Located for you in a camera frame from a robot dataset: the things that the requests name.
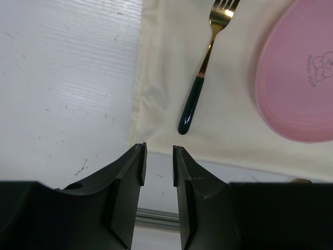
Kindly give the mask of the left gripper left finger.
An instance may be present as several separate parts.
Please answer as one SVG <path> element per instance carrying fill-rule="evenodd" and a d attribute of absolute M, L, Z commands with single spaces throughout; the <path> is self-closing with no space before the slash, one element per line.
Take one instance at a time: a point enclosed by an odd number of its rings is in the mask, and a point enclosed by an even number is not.
<path fill-rule="evenodd" d="M 130 249 L 146 159 L 136 144 L 64 189 L 1 182 L 1 249 Z"/>

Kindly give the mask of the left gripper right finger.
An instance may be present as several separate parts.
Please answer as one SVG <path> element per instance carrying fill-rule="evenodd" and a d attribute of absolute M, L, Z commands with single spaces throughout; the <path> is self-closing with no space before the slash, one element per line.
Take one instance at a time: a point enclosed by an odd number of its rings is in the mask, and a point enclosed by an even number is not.
<path fill-rule="evenodd" d="M 332 184 L 225 183 L 173 147 L 182 249 L 332 249 Z"/>

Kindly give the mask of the pink plate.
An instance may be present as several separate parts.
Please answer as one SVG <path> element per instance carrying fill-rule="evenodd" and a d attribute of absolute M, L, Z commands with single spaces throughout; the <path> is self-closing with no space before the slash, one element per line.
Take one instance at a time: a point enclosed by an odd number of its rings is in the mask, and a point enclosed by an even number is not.
<path fill-rule="evenodd" d="M 281 16 L 259 57 L 255 95 L 278 135 L 332 140 L 332 1 L 295 1 Z"/>

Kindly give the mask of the cream cloth placemat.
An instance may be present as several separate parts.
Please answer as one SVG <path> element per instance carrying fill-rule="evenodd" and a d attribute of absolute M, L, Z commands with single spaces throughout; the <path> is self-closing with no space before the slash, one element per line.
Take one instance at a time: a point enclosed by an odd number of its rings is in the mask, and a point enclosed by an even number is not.
<path fill-rule="evenodd" d="M 274 133 L 256 107 L 259 51 L 292 1 L 241 1 L 216 38 L 194 120 L 177 126 L 209 44 L 213 1 L 143 1 L 130 143 L 197 160 L 317 180 L 332 180 L 332 143 L 305 144 Z"/>

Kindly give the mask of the gold fork green handle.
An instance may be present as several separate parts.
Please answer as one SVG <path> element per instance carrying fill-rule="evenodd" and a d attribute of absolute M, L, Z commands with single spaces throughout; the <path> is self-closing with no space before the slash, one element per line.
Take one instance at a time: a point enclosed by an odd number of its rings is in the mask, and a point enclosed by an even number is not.
<path fill-rule="evenodd" d="M 192 88 L 190 90 L 188 99 L 186 101 L 185 107 L 183 109 L 177 131 L 180 135 L 185 135 L 191 126 L 194 113 L 199 101 L 200 93 L 203 87 L 204 78 L 206 74 L 206 70 L 208 67 L 209 59 L 211 56 L 213 44 L 215 41 L 216 36 L 220 31 L 228 26 L 230 23 L 235 10 L 239 4 L 240 0 L 222 0 L 222 1 L 215 1 L 209 16 L 209 24 L 212 30 L 212 35 L 210 39 L 210 43 L 200 67 L 199 73 L 196 76 Z"/>

